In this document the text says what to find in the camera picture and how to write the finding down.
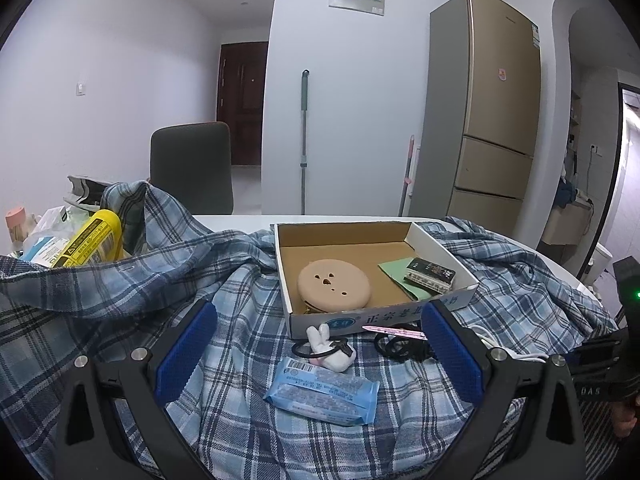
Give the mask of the person's right hand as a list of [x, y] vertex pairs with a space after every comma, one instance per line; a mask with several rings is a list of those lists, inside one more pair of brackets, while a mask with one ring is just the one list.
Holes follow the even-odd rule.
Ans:
[[629, 437], [631, 431], [637, 426], [640, 398], [636, 396], [634, 400], [613, 402], [611, 404], [611, 419], [613, 431], [616, 437]]

